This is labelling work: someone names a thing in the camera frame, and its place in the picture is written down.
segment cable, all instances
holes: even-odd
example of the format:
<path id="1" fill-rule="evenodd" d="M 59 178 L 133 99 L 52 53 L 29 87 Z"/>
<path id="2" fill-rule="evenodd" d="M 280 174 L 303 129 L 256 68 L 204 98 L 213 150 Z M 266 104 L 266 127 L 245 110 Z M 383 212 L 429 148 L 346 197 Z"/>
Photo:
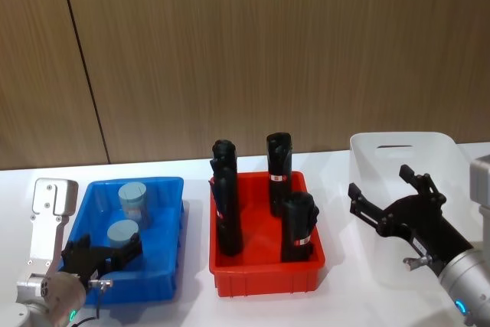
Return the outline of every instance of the cable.
<path id="1" fill-rule="evenodd" d="M 100 306 L 102 305 L 102 297 L 103 297 L 103 295 L 104 295 L 105 292 L 106 292 L 106 289 L 101 289 L 100 292 L 99 292 L 99 297 L 97 298 L 97 308 L 96 308 L 95 317 L 88 317 L 88 318 L 82 319 L 78 323 L 75 323 L 75 324 L 71 325 L 71 327 L 78 327 L 79 325 L 81 325 L 81 324 L 83 324 L 85 322 L 93 321 L 95 319 L 99 319 L 100 318 Z"/>

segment black cylinder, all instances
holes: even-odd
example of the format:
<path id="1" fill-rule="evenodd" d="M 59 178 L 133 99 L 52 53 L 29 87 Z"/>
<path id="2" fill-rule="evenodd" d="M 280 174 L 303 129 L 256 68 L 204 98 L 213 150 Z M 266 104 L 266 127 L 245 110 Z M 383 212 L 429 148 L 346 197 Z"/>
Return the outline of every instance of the black cylinder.
<path id="1" fill-rule="evenodd" d="M 213 153 L 211 191 L 216 204 L 217 241 L 222 254 L 234 256 L 243 249 L 235 145 L 227 140 L 216 141 Z"/>
<path id="2" fill-rule="evenodd" d="M 269 206 L 272 216 L 280 217 L 284 198 L 291 194 L 292 143 L 289 133 L 267 136 L 269 165 Z"/>
<path id="3" fill-rule="evenodd" d="M 283 238 L 281 261 L 298 262 L 309 259 L 313 252 L 311 235 L 319 209 L 313 197 L 304 192 L 291 193 L 283 203 Z"/>

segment wooden wall panel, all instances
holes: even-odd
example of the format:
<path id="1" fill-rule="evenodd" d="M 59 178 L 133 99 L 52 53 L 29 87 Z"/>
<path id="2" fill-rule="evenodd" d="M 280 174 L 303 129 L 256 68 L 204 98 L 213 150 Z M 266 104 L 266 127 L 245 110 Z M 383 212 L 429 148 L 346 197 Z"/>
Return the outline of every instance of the wooden wall panel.
<path id="1" fill-rule="evenodd" d="M 107 162 L 66 0 L 0 0 L 0 168 Z"/>
<path id="2" fill-rule="evenodd" d="M 114 162 L 490 139 L 490 0 L 72 0 Z"/>

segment white tabletop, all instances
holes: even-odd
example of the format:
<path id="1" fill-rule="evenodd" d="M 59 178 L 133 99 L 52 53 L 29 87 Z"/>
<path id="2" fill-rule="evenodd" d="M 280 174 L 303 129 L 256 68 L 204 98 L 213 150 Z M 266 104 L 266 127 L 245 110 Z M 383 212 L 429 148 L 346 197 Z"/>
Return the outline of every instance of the white tabletop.
<path id="1" fill-rule="evenodd" d="M 473 158 L 490 153 L 490 142 L 460 145 Z M 15 283 L 28 260 L 31 243 L 32 194 L 37 178 L 78 181 L 77 208 L 87 185 L 96 180 L 149 176 L 181 176 L 186 210 L 178 290 L 171 302 L 111 306 L 90 326 L 463 326 L 436 277 L 427 290 L 391 289 L 373 280 L 358 233 L 357 217 L 349 213 L 348 151 L 295 154 L 293 170 L 303 172 L 309 192 L 320 208 L 318 231 L 327 258 L 319 288 L 312 293 L 219 298 L 208 269 L 209 160 L 41 168 L 0 172 L 4 214 L 0 226 L 0 302 L 15 301 Z M 266 171 L 265 156 L 243 157 L 240 172 Z M 74 216 L 65 229 L 65 242 Z M 85 309 L 80 316 L 92 315 Z"/>

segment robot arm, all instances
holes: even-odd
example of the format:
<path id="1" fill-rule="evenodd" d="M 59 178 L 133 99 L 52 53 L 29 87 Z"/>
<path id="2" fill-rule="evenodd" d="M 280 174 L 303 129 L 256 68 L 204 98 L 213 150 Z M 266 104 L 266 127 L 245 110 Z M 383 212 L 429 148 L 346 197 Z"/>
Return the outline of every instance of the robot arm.
<path id="1" fill-rule="evenodd" d="M 91 247 L 90 236 L 68 242 L 61 251 L 64 226 L 77 206 L 78 184 L 64 179 L 36 181 L 29 261 L 17 281 L 17 302 L 0 306 L 7 327 L 65 327 L 91 289 L 104 293 L 112 280 L 100 277 L 142 253 L 138 234 L 122 248 Z"/>
<path id="2" fill-rule="evenodd" d="M 370 203 L 354 184 L 349 185 L 351 213 L 376 229 L 382 237 L 400 237 L 419 254 L 405 258 L 408 270 L 428 266 L 465 316 L 466 325 L 490 327 L 489 257 L 472 245 L 443 217 L 441 206 L 446 197 L 440 194 L 430 175 L 415 175 L 407 165 L 400 177 L 411 184 L 417 195 L 395 201 L 381 210 Z M 471 198 L 481 204 L 480 212 L 490 218 L 490 156 L 472 163 Z M 490 256 L 490 222 L 484 226 L 484 246 Z"/>

